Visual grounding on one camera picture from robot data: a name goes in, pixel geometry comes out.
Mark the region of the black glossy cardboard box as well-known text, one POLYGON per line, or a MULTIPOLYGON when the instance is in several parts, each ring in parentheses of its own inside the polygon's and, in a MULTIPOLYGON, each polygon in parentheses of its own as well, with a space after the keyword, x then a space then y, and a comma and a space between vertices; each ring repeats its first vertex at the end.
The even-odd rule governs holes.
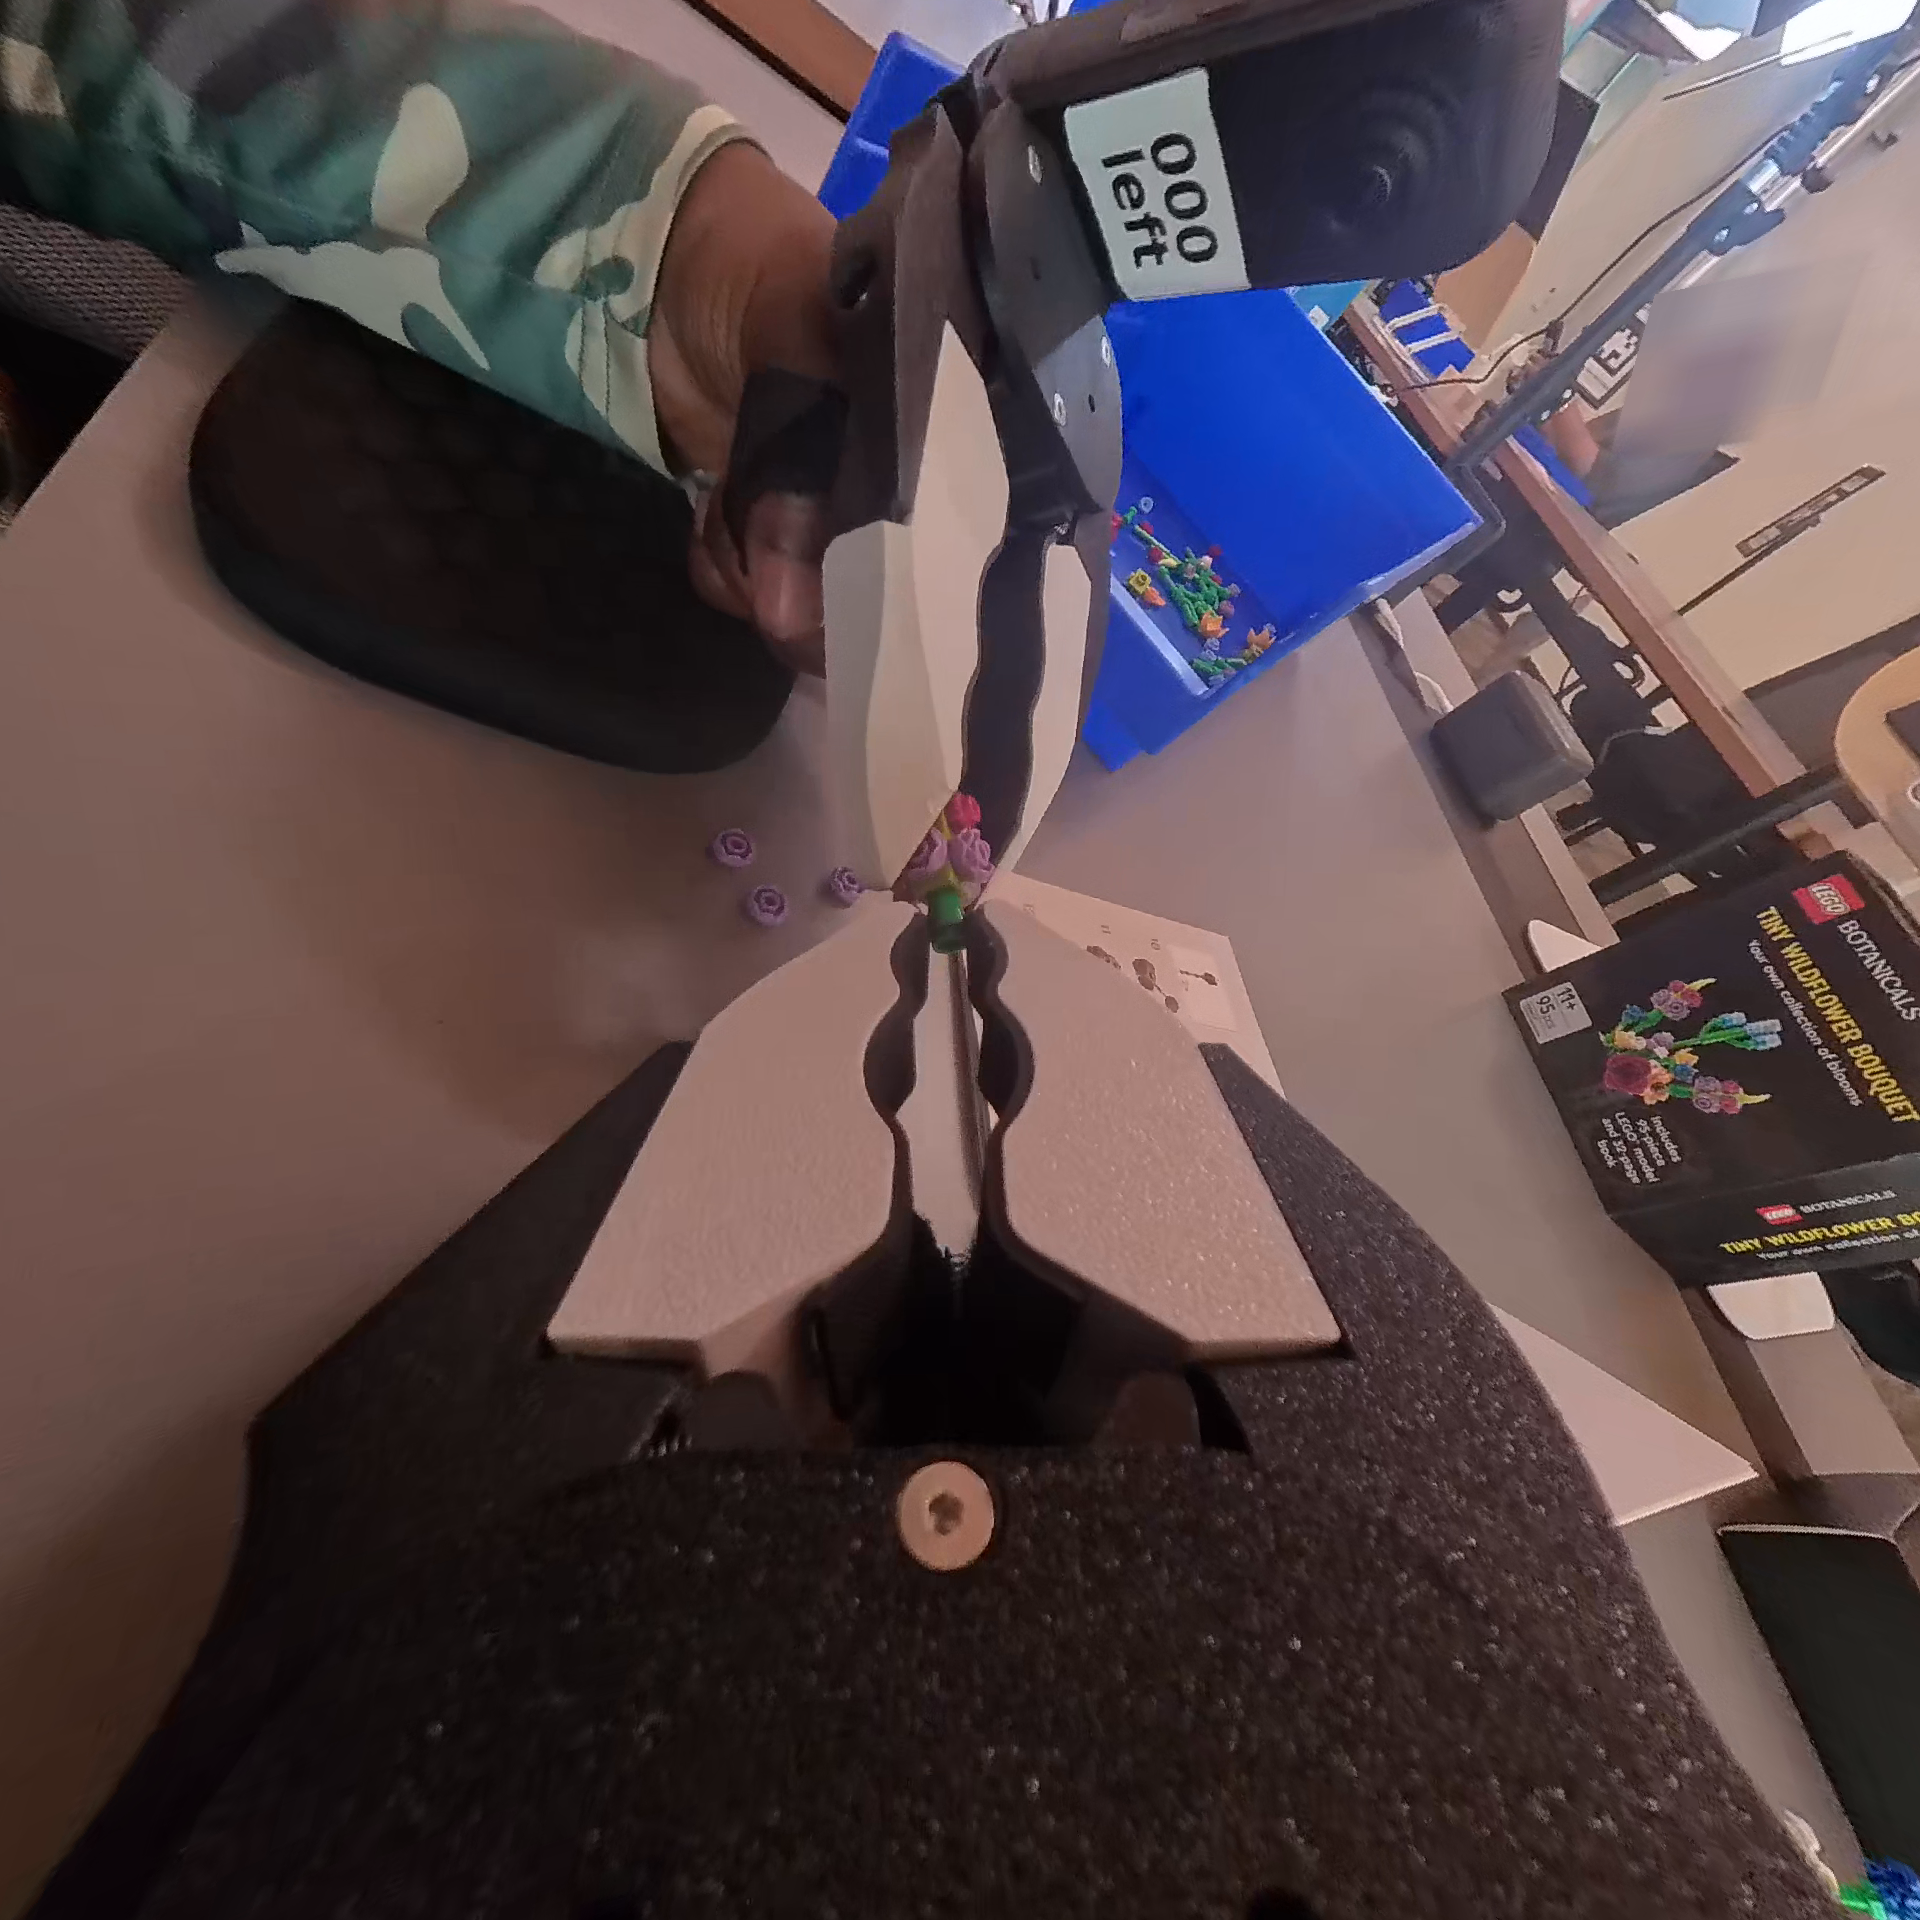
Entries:
POLYGON ((1916 1265, 1916 921, 1855 856, 1675 901, 1504 1009, 1672 1284, 1916 1265))

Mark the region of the person's left hand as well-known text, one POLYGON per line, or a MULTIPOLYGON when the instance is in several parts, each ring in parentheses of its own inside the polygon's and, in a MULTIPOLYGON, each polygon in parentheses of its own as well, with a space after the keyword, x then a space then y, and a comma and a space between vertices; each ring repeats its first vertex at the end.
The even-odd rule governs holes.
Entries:
POLYGON ((655 426, 670 471, 701 477, 687 576, 701 599, 747 619, 786 667, 826 673, 827 511, 767 495, 738 544, 717 491, 736 407, 754 372, 834 380, 832 218, 747 139, 694 173, 670 227, 646 332, 655 426))

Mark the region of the white instruction booklet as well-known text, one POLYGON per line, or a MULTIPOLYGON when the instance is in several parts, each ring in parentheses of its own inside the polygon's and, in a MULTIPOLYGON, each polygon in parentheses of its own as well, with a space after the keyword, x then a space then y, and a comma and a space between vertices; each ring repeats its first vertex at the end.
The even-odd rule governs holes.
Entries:
MULTIPOLYGON (((1191 1041, 1226 1048, 1280 1090, 1272 1057, 1226 936, 1021 875, 999 877, 990 898, 1026 912, 1074 948, 1132 978, 1163 1012, 1181 1021, 1191 1041)), ((1501 1308, 1495 1308, 1495 1319, 1570 1431, 1619 1527, 1760 1479, 1752 1460, 1596 1363, 1501 1308)))

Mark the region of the blue plastic bin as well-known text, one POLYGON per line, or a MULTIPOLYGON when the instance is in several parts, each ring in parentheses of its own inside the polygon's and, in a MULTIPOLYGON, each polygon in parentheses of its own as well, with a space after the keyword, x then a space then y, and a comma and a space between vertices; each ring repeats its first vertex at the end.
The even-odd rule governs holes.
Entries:
MULTIPOLYGON (((901 131, 964 72, 886 40, 823 186, 839 229, 888 197, 901 131)), ((1299 304, 1299 293, 1378 280, 1115 304, 1102 323, 1107 345, 1087 384, 1115 377, 1120 401, 1110 512, 1130 482, 1156 482, 1172 530, 1226 544, 1235 578, 1280 624, 1278 656, 1439 560, 1478 524, 1299 304)), ((1085 522, 1068 541, 1087 559, 1095 533, 1085 522)), ((1006 541, 1066 540, 1034 527, 1016 538, 1007 508, 1006 541)), ((1211 700, 1139 615, 1120 624, 1139 637, 1120 644, 1120 666, 1098 666, 1078 735, 1110 768, 1189 731, 1211 700)))

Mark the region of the black mesh cushion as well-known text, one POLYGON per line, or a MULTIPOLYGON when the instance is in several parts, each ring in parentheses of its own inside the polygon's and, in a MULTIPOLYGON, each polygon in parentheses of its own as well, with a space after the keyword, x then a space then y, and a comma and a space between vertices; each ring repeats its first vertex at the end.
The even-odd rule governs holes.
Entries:
POLYGON ((211 575, 274 636, 567 757, 717 773, 795 685, 696 595, 672 482, 316 304, 208 397, 187 504, 211 575))

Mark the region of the purple yellow flower assembly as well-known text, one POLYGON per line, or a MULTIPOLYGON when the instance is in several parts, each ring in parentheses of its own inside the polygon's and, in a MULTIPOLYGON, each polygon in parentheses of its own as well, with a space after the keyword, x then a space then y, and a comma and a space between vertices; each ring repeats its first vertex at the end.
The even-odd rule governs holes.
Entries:
POLYGON ((994 877, 994 857, 987 839, 976 827, 930 827, 906 868, 898 873, 895 895, 917 904, 935 897, 956 897, 971 905, 994 877))

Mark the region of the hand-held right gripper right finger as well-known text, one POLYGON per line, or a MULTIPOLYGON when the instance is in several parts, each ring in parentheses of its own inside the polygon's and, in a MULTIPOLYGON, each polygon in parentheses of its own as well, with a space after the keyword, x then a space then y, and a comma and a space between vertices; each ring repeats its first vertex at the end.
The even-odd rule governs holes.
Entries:
POLYGON ((966 1336, 1030 1410, 1140 1377, 1318 1361, 1341 1332, 1204 1051, 1019 907, 966 946, 991 1117, 966 1336))

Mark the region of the person's left forearm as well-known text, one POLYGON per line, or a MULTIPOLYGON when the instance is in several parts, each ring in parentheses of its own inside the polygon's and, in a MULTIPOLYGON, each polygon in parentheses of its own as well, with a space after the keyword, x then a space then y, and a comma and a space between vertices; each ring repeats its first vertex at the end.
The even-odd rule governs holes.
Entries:
POLYGON ((738 139, 534 8, 2 8, 4 202, 334 309, 659 473, 666 242, 738 139))

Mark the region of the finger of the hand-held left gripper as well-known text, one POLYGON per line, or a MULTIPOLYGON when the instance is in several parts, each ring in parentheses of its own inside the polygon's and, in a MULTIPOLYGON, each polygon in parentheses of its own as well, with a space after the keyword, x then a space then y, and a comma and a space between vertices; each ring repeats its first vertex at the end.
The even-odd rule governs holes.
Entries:
POLYGON ((984 813, 1013 804, 1015 735, 984 706, 980 615, 1007 508, 990 387, 946 320, 902 516, 850 529, 823 564, 832 856, 875 891, 893 890, 952 791, 984 813))
POLYGON ((999 873, 1026 851, 1078 744, 1107 634, 1107 554, 1006 541, 978 596, 963 791, 999 873))

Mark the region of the black light stand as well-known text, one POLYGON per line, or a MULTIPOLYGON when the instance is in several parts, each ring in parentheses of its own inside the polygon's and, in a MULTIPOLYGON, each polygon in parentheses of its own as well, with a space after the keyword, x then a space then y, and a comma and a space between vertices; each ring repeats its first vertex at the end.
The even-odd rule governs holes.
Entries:
POLYGON ((1444 473, 1464 497, 1501 444, 1555 413, 1578 389, 1578 377, 1626 323, 1687 277, 1698 261, 1717 261, 1756 244, 1786 215, 1790 193, 1812 171, 1829 171, 1847 137, 1895 104, 1896 88, 1916 76, 1916 20, 1847 55, 1831 82, 1797 119, 1744 157, 1725 186, 1690 213, 1675 237, 1606 295, 1578 332, 1548 328, 1550 352, 1523 372, 1509 395, 1478 410, 1444 459, 1444 473))

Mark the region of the grey desk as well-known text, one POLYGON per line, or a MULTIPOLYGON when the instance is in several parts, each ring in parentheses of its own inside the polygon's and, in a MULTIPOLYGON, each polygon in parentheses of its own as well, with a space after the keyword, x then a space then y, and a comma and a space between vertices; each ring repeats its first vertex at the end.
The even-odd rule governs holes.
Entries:
POLYGON ((212 1621, 36 1916, 1847 1914, 1495 1309, 1296 1071, 1197 1042, 1332 1355, 1030 1410, 968 1337, 976 1242, 918 1218, 859 1410, 550 1346, 708 1021, 892 904, 823 898, 827 666, 706 775, 339 671, 200 722, 166 591, 66 555, 48 604, 128 637, 12 717, 46 877, 4 885, 7 1353, 70 1313, 39 1381, 133 1437, 451 1141, 378 1116, 400 1073, 534 1156, 283 1365, 212 1621))

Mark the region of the matte black box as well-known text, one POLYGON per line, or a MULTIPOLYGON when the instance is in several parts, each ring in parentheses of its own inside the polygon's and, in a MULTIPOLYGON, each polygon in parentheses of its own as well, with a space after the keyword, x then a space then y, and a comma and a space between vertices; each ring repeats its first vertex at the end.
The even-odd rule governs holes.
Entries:
POLYGON ((1917 1867, 1916 1482, 1848 1479, 1717 1536, 1860 1855, 1917 1867))

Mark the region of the wooden table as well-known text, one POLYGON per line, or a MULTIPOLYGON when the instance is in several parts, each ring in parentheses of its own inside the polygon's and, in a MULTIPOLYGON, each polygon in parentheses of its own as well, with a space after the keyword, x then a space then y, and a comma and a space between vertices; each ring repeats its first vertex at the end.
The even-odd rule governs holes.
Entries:
MULTIPOLYGON (((1372 368, 1397 394, 1407 421, 1427 433, 1446 457, 1468 445, 1475 395, 1464 387, 1438 387, 1424 377, 1402 338, 1380 320, 1376 303, 1357 295, 1348 325, 1372 368)), ((1490 451, 1468 453, 1464 491, 1492 469, 1524 511, 1540 524, 1546 540, 1565 569, 1589 587, 1614 619, 1621 637, 1663 685, 1680 714, 1712 754, 1741 785, 1744 793, 1770 804, 1790 801, 1783 824, 1794 843, 1823 857, 1852 833, 1840 801, 1847 781, 1834 768, 1810 770, 1797 760, 1733 676, 1696 641, 1669 596, 1650 581, 1626 546, 1596 516, 1564 491, 1523 445, 1507 440, 1490 451)))

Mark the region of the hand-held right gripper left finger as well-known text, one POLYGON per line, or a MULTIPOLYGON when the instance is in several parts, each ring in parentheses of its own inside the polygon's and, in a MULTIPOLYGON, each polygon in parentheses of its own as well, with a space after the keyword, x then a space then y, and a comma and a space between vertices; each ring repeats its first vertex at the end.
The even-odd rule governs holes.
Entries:
POLYGON ((928 927, 867 904, 685 1057, 549 1323, 558 1353, 859 1410, 906 1328, 928 927))

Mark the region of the pile of small toy bricks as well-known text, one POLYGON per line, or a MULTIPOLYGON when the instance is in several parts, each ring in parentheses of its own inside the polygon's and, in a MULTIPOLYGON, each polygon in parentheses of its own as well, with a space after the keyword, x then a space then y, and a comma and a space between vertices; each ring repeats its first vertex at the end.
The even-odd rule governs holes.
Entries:
POLYGON ((1110 576, 1144 636, 1160 643, 1204 698, 1280 650, 1280 624, 1220 564, 1216 546, 1160 540, 1151 497, 1110 515, 1110 576))

